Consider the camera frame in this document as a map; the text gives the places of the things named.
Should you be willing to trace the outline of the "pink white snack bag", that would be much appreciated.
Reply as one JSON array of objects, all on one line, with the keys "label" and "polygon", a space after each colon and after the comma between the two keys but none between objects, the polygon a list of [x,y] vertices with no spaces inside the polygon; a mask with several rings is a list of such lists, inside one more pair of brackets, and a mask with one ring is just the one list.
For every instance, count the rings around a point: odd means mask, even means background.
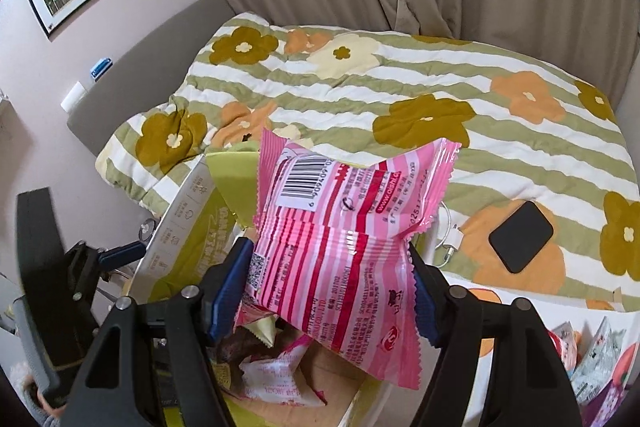
[{"label": "pink white snack bag", "polygon": [[324,407],[324,401],[312,389],[299,368],[312,339],[301,335],[291,341],[275,358],[248,357],[240,363],[244,397],[265,403],[294,407]]}]

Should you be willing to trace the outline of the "floral striped quilt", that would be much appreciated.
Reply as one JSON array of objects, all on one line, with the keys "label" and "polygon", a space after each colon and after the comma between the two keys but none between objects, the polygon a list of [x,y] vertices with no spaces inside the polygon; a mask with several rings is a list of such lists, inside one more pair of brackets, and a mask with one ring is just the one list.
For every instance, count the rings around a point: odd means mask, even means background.
[{"label": "floral striped quilt", "polygon": [[[559,67],[490,44],[396,31],[279,27],[242,13],[179,88],[123,122],[96,170],[159,215],[176,167],[270,130],[370,166],[438,138],[461,150],[445,195],[463,234],[448,271],[486,285],[639,306],[639,187],[606,95]],[[511,274],[488,243],[523,202],[553,225]]]}]

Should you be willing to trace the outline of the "green cardboard box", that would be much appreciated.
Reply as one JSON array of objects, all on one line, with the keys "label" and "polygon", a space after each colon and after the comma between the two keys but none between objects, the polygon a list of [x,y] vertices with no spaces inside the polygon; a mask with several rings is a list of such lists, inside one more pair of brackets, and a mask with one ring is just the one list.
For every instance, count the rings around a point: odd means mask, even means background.
[{"label": "green cardboard box", "polygon": [[[166,178],[174,198],[153,233],[145,256],[127,284],[137,303],[155,303],[198,283],[208,268],[227,257],[233,239],[252,223],[254,180],[240,184],[245,194],[239,218],[222,194],[231,183],[210,175],[205,156],[176,167],[181,183]],[[293,374],[303,402],[265,402],[242,389],[238,363],[219,360],[213,371],[230,413],[240,426],[372,426],[390,397],[383,384],[349,364],[319,343],[309,343]]]}]

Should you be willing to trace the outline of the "blue white small device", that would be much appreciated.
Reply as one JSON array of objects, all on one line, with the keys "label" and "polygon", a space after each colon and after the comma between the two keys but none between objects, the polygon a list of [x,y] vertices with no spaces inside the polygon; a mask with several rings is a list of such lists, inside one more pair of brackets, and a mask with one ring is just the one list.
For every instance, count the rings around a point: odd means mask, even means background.
[{"label": "blue white small device", "polygon": [[109,57],[100,58],[90,69],[90,77],[93,81],[98,80],[113,66],[113,60]]}]

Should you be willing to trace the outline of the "pink striped snack bag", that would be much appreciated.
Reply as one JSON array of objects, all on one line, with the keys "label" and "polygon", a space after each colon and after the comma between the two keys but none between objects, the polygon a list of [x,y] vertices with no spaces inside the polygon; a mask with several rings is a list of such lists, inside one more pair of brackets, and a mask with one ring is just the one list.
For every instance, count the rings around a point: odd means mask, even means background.
[{"label": "pink striped snack bag", "polygon": [[236,324],[275,315],[379,381],[419,387],[409,243],[436,217],[459,150],[437,139],[363,168],[264,132]]}]

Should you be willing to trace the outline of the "white red shrimp flakes bag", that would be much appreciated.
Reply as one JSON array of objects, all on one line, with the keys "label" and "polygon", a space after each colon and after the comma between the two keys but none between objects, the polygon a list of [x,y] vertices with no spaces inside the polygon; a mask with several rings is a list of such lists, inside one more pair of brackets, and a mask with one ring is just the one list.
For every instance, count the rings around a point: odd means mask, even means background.
[{"label": "white red shrimp flakes bag", "polygon": [[591,333],[585,329],[584,345],[569,321],[548,332],[580,407],[596,399],[608,384],[621,388],[628,381],[639,349],[639,327],[623,323],[622,318],[603,315]]}]

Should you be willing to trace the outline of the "purple snack bag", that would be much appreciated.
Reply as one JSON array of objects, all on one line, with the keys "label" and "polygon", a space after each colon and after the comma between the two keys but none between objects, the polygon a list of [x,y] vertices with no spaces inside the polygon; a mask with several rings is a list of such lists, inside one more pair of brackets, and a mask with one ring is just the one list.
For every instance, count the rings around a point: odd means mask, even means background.
[{"label": "purple snack bag", "polygon": [[582,408],[582,425],[603,427],[614,416],[630,389],[630,386],[609,381],[598,395]]}]

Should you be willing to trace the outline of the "black phone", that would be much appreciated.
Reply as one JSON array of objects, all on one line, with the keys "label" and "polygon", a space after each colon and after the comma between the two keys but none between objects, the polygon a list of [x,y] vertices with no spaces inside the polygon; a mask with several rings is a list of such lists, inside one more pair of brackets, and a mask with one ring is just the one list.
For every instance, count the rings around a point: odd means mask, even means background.
[{"label": "black phone", "polygon": [[553,236],[554,228],[528,200],[488,235],[488,243],[509,273],[521,273]]}]

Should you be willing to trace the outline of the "grey headboard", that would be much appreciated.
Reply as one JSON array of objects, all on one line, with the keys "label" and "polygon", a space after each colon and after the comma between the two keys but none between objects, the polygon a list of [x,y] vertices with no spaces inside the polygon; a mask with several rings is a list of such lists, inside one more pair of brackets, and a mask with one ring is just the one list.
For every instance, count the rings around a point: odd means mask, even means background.
[{"label": "grey headboard", "polygon": [[70,111],[67,128],[94,156],[128,118],[168,100],[206,42],[234,12],[226,0],[198,0],[152,30]]}]

